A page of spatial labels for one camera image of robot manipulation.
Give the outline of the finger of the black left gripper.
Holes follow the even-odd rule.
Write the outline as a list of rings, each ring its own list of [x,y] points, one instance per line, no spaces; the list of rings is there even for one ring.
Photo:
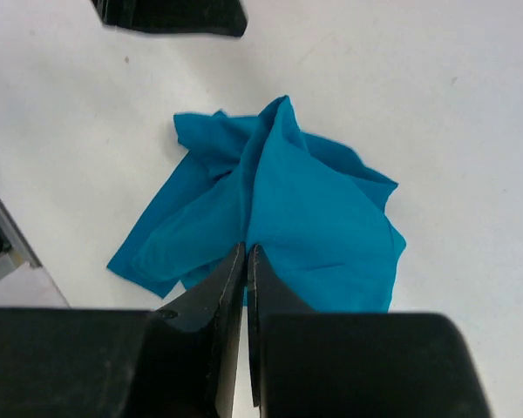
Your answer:
[[[154,35],[242,37],[248,26],[239,0],[92,0],[105,26]]]

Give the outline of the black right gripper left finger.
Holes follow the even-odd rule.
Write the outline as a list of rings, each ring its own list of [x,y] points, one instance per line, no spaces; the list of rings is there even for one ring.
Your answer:
[[[246,248],[234,245],[198,285],[135,317],[137,354],[126,366],[119,417],[229,417],[233,413]]]

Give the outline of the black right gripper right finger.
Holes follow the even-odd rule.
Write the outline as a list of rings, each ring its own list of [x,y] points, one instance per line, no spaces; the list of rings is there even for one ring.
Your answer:
[[[416,417],[397,349],[401,316],[321,313],[281,280],[260,245],[248,258],[248,337],[263,417]]]

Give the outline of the blue t shirt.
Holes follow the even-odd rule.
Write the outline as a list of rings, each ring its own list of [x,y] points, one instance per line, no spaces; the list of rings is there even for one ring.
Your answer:
[[[108,269],[164,297],[229,250],[261,246],[277,275],[324,312],[385,312],[405,248],[385,207],[394,180],[349,147],[303,131],[291,100],[254,116],[177,113],[187,155]]]

